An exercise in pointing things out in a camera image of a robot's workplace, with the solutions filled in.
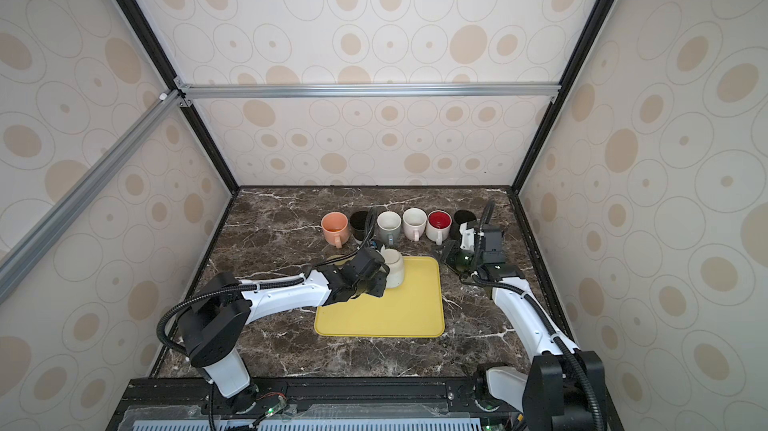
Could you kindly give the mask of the speckled beige mug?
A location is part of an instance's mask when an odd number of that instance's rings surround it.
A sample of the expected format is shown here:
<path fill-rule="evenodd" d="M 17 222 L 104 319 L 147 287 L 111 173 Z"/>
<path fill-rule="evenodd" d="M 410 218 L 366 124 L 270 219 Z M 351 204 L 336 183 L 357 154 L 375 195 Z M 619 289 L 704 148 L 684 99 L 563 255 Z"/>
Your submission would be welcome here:
<path fill-rule="evenodd" d="M 389 269 L 386 288 L 399 287 L 405 279 L 405 261 L 403 255 L 396 249 L 386 248 L 381 251 L 385 264 Z"/>

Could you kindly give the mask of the black mug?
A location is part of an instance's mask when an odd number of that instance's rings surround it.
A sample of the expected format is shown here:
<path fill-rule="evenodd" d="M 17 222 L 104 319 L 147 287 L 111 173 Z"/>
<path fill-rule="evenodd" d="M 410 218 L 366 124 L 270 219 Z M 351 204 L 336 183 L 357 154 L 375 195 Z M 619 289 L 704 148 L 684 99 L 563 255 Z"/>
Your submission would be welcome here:
<path fill-rule="evenodd" d="M 462 224 L 475 221 L 476 219 L 477 217 L 472 211 L 459 209 L 453 214 L 453 225 L 459 229 Z"/>

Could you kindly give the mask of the black-green mug white base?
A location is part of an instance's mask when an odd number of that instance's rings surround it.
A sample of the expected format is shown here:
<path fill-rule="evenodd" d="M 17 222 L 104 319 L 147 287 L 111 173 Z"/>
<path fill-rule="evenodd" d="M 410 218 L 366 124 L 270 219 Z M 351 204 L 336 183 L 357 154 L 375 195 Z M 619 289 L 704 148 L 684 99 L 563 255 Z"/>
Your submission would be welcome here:
<path fill-rule="evenodd" d="M 370 245 L 375 233 L 376 211 L 358 210 L 349 217 L 349 226 L 354 239 L 362 246 Z"/>

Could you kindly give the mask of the grey mug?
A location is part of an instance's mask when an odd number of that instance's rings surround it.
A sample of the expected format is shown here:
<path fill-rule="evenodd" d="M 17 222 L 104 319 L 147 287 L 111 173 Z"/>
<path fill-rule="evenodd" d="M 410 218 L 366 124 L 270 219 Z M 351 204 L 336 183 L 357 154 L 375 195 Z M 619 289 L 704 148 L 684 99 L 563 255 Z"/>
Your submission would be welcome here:
<path fill-rule="evenodd" d="M 401 235 L 402 219 L 394 211 L 381 212 L 376 220 L 377 237 L 386 247 L 394 247 Z"/>

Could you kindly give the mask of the white mug red inside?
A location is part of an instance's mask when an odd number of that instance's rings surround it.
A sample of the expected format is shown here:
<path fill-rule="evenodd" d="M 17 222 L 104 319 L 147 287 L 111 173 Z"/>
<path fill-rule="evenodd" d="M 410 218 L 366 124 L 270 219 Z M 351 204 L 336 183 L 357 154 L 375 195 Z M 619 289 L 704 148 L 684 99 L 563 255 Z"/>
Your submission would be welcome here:
<path fill-rule="evenodd" d="M 427 225 L 425 229 L 426 237 L 441 246 L 449 237 L 452 226 L 452 217 L 443 210 L 434 210 L 427 216 Z"/>

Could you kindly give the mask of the peach mug cream base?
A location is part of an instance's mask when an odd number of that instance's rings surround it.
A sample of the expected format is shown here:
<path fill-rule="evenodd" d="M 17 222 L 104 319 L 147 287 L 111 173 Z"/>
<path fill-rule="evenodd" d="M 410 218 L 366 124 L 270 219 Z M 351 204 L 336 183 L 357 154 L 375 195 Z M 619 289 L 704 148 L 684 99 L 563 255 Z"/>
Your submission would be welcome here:
<path fill-rule="evenodd" d="M 321 227 L 325 240 L 337 249 L 341 249 L 350 238 L 349 220 L 342 212 L 333 211 L 324 215 Z"/>

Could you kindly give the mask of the pink mug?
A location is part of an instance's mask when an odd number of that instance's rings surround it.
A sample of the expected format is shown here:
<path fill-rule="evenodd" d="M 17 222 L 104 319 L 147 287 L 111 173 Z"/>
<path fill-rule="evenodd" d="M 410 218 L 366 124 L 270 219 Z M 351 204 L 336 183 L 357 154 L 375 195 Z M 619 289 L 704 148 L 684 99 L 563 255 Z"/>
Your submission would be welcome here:
<path fill-rule="evenodd" d="M 427 214 L 420 208 L 409 208 L 402 214 L 402 228 L 407 239 L 418 242 L 423 236 L 427 224 Z"/>

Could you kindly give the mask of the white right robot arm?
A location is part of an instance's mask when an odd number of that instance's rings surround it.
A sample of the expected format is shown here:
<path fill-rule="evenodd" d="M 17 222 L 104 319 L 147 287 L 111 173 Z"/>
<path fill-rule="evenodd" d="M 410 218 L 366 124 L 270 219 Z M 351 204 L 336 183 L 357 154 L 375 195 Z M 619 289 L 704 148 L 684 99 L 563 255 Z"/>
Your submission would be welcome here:
<path fill-rule="evenodd" d="M 583 351 L 550 318 L 519 266 L 503 250 L 503 232 L 471 221 L 459 227 L 441 260 L 470 286 L 483 288 L 503 312 L 530 360 L 522 373 L 493 365 L 480 372 L 480 393 L 522 414 L 530 430 L 606 430 L 607 393 L 601 359 Z"/>

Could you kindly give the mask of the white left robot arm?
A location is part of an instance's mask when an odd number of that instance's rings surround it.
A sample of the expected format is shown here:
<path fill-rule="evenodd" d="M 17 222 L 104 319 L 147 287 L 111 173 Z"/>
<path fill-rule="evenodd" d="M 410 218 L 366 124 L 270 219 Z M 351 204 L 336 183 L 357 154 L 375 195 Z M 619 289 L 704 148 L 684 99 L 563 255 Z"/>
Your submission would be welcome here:
<path fill-rule="evenodd" d="M 236 345 L 246 325 L 303 307 L 344 303 L 368 294 L 381 298 L 390 267 L 382 254 L 365 247 L 343 265 L 336 259 L 307 273 L 263 281 L 220 273 L 200 293 L 166 311 L 156 327 L 158 340 L 182 354 L 224 398 L 251 386 Z"/>

